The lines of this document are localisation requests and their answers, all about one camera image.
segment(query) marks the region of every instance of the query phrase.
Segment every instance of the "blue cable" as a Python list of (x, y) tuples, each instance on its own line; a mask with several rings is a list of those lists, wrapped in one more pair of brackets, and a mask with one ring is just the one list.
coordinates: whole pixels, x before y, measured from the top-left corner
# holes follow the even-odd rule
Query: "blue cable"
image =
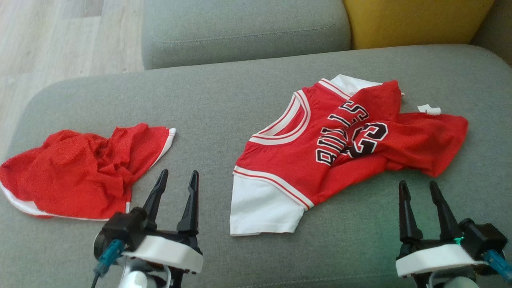
[(121, 240), (115, 239), (109, 244), (105, 251), (103, 251), (103, 254), (101, 254), (101, 257), (99, 257), (98, 264), (93, 270), (94, 281), (91, 288), (96, 286), (99, 277), (105, 276), (110, 266), (116, 262), (117, 258), (121, 257), (123, 252), (124, 243)]
[(498, 252), (489, 250), (483, 254), (483, 259), (503, 277), (507, 284), (512, 284), (512, 266)]

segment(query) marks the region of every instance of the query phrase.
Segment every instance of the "gray fabric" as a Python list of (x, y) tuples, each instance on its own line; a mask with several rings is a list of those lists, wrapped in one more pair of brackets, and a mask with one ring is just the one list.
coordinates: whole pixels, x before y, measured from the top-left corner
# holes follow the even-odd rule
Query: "gray fabric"
[(350, 49), (341, 0), (146, 0), (146, 69)]
[[(347, 188), (307, 211), (294, 234), (232, 238), (232, 169), (246, 141), (278, 118), (291, 94), (322, 77), (397, 79), (403, 111), (430, 104), (469, 120), (466, 142), (437, 179), (458, 220), (492, 222), (512, 236), (512, 70), (478, 47), (434, 45), (356, 50), (178, 67), (63, 81), (28, 104), (9, 155), (39, 146), (61, 129), (109, 136), (139, 122), (176, 127), (169, 152), (133, 188), (141, 205), (161, 169), (169, 169), (157, 222), (174, 229), (191, 172), (200, 172), (203, 272), (184, 287), (413, 287), (396, 277), (398, 183), (406, 179), (419, 227), (437, 238), (429, 177), (388, 172)], [(89, 287), (92, 242), (102, 223), (41, 220), (0, 201), (0, 286)], [(512, 255), (510, 246), (506, 253)], [(119, 268), (98, 287), (116, 287)], [(481, 287), (502, 282), (481, 278)]]
[(487, 48), (512, 65), (512, 1), (496, 0), (473, 45)]

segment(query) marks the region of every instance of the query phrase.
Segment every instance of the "red basketball jersey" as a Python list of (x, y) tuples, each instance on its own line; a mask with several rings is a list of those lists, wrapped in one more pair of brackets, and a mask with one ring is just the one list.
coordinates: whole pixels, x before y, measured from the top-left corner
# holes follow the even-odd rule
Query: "red basketball jersey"
[[(272, 185), (274, 192), (307, 210), (385, 170), (412, 168), (438, 176), (464, 142), (467, 120), (400, 114), (400, 101), (397, 81), (353, 94), (322, 79), (295, 92), (283, 116), (253, 135), (237, 160), (237, 181), (251, 180), (253, 187), (262, 188), (244, 185), (245, 191), (236, 191), (240, 185), (234, 185), (233, 204), (235, 193), (258, 194)], [(258, 199), (251, 202), (258, 204)]]

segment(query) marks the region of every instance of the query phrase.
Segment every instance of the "yellow cushion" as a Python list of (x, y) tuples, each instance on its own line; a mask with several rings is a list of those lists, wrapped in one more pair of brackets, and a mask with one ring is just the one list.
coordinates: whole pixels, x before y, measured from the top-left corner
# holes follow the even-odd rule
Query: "yellow cushion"
[(344, 0), (352, 48), (469, 43), (494, 0)]

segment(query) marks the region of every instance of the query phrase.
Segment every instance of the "clothing tag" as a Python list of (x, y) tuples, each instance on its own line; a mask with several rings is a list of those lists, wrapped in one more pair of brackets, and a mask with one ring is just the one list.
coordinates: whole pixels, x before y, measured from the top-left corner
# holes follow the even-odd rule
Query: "clothing tag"
[(422, 106), (418, 106), (418, 110), (420, 112), (424, 112), (424, 113), (426, 113), (428, 115), (439, 115), (439, 114), (441, 114), (441, 108), (439, 108), (439, 107), (432, 108), (428, 104), (422, 105)]

